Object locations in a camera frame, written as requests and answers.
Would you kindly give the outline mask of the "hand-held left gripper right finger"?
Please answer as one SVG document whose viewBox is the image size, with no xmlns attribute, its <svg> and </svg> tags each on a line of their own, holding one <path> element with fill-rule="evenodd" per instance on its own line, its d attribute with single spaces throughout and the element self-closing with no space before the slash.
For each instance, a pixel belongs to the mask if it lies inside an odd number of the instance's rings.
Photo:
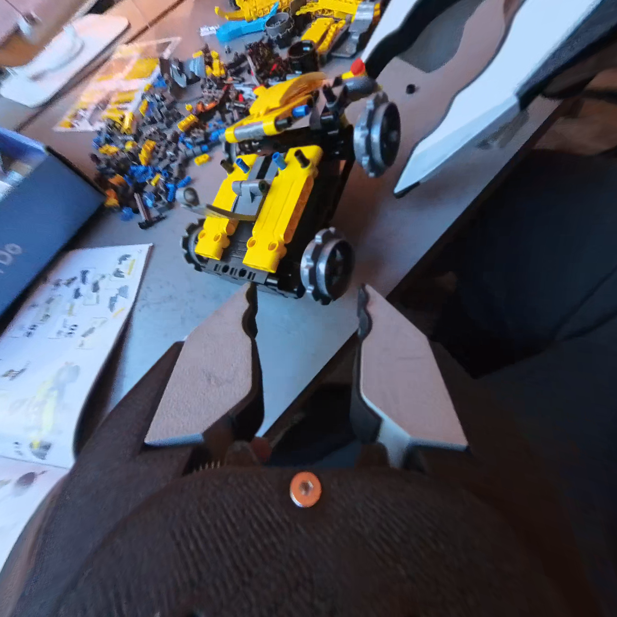
<svg viewBox="0 0 617 617">
<path fill-rule="evenodd" d="M 368 284 L 359 288 L 351 424 L 365 445 L 403 468 L 421 447 L 468 448 L 428 338 Z"/>
</svg>

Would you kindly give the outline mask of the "black rubber tyre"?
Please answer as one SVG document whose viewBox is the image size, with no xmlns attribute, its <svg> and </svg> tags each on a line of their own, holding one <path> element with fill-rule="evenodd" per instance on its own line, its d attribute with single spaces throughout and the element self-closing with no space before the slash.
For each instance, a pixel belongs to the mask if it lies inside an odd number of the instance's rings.
<svg viewBox="0 0 617 617">
<path fill-rule="evenodd" d="M 319 66 L 315 44 L 310 40 L 300 40 L 289 46 L 287 58 L 290 65 L 300 67 Z"/>
</svg>

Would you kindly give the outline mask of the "yellow toy brick car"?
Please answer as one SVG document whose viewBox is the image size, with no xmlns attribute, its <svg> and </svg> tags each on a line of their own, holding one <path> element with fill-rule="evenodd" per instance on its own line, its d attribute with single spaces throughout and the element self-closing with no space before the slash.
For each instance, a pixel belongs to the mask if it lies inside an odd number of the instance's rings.
<svg viewBox="0 0 617 617">
<path fill-rule="evenodd" d="M 354 250 L 331 221 L 356 161 L 353 130 L 380 86 L 362 60 L 259 86 L 225 131 L 226 177 L 181 238 L 197 272 L 328 305 L 348 289 Z"/>
</svg>

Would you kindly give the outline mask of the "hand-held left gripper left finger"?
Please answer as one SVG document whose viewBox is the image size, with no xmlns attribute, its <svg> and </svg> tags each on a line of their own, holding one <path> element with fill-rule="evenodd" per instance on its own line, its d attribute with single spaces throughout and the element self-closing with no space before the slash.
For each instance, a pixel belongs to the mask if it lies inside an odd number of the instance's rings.
<svg viewBox="0 0 617 617">
<path fill-rule="evenodd" d="M 228 446 L 264 420 L 257 289 L 244 284 L 185 339 L 144 443 Z"/>
</svg>

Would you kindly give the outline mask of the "person's black top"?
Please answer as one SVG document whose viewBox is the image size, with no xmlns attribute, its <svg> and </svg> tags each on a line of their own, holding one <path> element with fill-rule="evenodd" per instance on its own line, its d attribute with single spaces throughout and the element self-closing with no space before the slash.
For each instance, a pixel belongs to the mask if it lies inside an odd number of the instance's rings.
<svg viewBox="0 0 617 617">
<path fill-rule="evenodd" d="M 559 487 L 602 616 L 616 616 L 616 329 L 563 341 L 481 381 Z"/>
</svg>

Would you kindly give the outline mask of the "grey toy wheel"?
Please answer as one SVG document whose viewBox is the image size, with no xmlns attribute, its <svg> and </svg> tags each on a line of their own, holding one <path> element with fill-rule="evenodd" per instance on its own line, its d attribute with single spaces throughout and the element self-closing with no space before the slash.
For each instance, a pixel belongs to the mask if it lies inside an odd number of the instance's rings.
<svg viewBox="0 0 617 617">
<path fill-rule="evenodd" d="M 400 132 L 397 105 L 384 91 L 378 91 L 367 100 L 353 130 L 354 156 L 369 178 L 382 176 L 394 164 Z"/>
</svg>

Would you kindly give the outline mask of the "light blue brick separator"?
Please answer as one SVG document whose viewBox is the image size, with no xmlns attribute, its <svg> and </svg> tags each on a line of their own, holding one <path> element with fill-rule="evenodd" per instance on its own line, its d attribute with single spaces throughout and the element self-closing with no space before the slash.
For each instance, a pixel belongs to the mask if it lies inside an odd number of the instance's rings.
<svg viewBox="0 0 617 617">
<path fill-rule="evenodd" d="M 254 19 L 251 20 L 227 20 L 224 24 L 217 27 L 215 35 L 218 42 L 220 42 L 220 44 L 227 44 L 246 35 L 264 32 L 266 22 L 276 15 L 279 4 L 279 2 L 270 3 L 270 6 L 268 6 L 270 10 L 264 12 L 260 16 L 256 16 L 258 12 L 256 9 L 253 11 L 253 14 L 250 15 L 254 17 Z"/>
</svg>

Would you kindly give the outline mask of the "white instruction booklet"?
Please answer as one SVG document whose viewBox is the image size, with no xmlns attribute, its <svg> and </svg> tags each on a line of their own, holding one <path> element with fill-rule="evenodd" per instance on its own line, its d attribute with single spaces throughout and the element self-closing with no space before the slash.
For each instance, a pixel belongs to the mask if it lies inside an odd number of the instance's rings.
<svg viewBox="0 0 617 617">
<path fill-rule="evenodd" d="M 1 567 L 73 467 L 83 410 L 125 328 L 151 249 L 67 253 L 1 335 Z"/>
</svg>

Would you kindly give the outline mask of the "yellow printed leaflet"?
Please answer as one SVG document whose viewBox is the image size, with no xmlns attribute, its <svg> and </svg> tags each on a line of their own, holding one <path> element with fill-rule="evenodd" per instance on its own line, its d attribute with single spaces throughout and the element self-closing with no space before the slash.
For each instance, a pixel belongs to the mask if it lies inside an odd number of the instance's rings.
<svg viewBox="0 0 617 617">
<path fill-rule="evenodd" d="M 169 59 L 180 41 L 170 37 L 119 46 L 54 131 L 96 132 L 107 120 L 118 127 L 127 125 L 126 116 L 134 118 L 143 94 L 160 77 L 160 58 Z"/>
</svg>

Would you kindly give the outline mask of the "flat brown cardboard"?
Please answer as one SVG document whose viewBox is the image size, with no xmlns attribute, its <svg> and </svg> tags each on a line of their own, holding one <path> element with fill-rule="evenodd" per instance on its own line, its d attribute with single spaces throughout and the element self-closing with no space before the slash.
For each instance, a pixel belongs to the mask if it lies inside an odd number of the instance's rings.
<svg viewBox="0 0 617 617">
<path fill-rule="evenodd" d="M 91 13 L 124 17 L 127 30 L 117 44 L 149 41 L 166 36 L 197 39 L 199 27 L 217 22 L 215 7 L 227 1 L 96 1 Z"/>
</svg>

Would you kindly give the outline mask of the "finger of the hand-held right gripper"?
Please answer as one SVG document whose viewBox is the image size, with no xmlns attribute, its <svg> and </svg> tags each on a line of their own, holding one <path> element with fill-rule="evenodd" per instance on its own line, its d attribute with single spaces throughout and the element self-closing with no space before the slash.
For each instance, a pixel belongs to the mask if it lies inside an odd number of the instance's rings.
<svg viewBox="0 0 617 617">
<path fill-rule="evenodd" d="M 449 101 L 410 153 L 397 181 L 399 197 L 435 173 L 468 143 L 520 111 L 516 91 L 582 26 L 601 1 L 524 1 L 505 26 L 499 47 L 470 84 Z"/>
<path fill-rule="evenodd" d="M 391 60 L 431 73 L 457 53 L 474 1 L 389 1 L 362 54 L 377 78 Z"/>
</svg>

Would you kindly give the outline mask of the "blue cardboard box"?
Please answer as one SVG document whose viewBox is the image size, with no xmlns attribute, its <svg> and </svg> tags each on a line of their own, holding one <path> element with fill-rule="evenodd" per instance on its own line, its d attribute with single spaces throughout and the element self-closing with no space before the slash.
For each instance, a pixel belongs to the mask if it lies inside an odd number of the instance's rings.
<svg viewBox="0 0 617 617">
<path fill-rule="evenodd" d="M 67 158 L 1 128 L 1 313 L 103 205 Z"/>
</svg>

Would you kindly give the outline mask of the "pile of dark brick pieces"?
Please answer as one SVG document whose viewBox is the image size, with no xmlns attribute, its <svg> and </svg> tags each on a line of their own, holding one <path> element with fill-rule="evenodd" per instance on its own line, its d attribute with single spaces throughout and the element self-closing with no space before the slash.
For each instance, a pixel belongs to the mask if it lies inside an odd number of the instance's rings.
<svg viewBox="0 0 617 617">
<path fill-rule="evenodd" d="M 206 163 L 225 130 L 248 117 L 256 89 L 290 75 L 289 60 L 267 40 L 229 62 L 208 46 L 186 60 L 159 57 L 136 111 L 107 113 L 94 138 L 90 158 L 105 207 L 122 220 L 138 217 L 141 229 L 164 220 L 192 183 L 188 168 Z"/>
</svg>

